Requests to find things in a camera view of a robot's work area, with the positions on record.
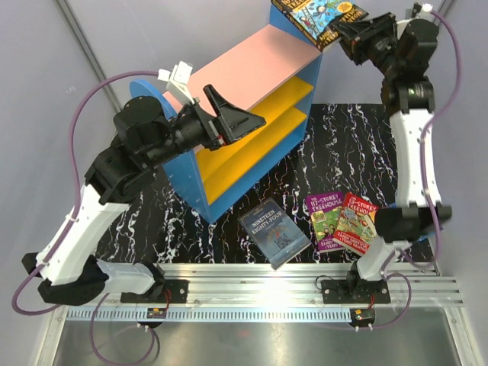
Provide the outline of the red 13-Storey Treehouse book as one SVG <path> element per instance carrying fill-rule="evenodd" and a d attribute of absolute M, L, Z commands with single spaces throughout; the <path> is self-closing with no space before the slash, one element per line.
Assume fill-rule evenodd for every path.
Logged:
<path fill-rule="evenodd" d="M 379 207 L 365 199 L 347 193 L 332 240 L 357 255 L 367 253 L 377 231 L 374 218 Z"/>

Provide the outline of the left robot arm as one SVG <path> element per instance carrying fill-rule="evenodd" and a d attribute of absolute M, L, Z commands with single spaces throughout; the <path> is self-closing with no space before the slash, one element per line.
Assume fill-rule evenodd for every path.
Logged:
<path fill-rule="evenodd" d="M 102 294 L 148 303 L 162 298 L 165 277 L 157 265 L 105 262 L 93 250 L 155 181 L 160 165 L 196 146 L 216 150 L 233 144 L 265 125 L 263 117 L 229 103 L 212 85 L 205 86 L 204 94 L 211 112 L 190 101 L 167 118 L 158 98 L 139 96 L 114 116 L 116 136 L 81 178 L 64 227 L 42 252 L 23 257 L 28 273 L 41 279 L 38 292 L 44 302 L 81 306 Z"/>

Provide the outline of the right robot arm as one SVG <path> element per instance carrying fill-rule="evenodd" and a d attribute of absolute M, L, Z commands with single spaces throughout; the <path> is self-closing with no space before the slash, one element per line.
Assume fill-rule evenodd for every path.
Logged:
<path fill-rule="evenodd" d="M 321 281 L 325 304 L 389 303 L 388 266 L 423 236 L 439 234 L 451 219 L 452 208 L 442 203 L 435 183 L 432 125 L 439 112 L 425 74 L 438 46 L 439 28 L 418 17 L 421 10 L 404 21 L 386 13 L 356 22 L 336 18 L 330 24 L 351 61 L 370 61 L 384 77 L 381 100 L 396 143 L 398 182 L 394 207 L 375 215 L 377 236 L 369 250 L 345 278 Z"/>

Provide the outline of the Nineteen Eighty-Four book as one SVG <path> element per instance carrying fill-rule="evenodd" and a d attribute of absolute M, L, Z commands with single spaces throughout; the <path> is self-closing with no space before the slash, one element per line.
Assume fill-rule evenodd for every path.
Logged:
<path fill-rule="evenodd" d="M 239 223 L 273 270 L 278 270 L 311 245 L 308 237 L 272 198 L 241 216 Z"/>

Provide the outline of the black blue Treehouse book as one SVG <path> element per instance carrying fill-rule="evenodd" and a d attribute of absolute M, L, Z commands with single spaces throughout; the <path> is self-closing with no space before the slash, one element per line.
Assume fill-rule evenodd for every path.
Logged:
<path fill-rule="evenodd" d="M 361 21 L 369 15 L 354 1 L 273 0 L 271 3 L 319 51 L 338 39 L 338 33 L 331 26 L 333 21 Z"/>

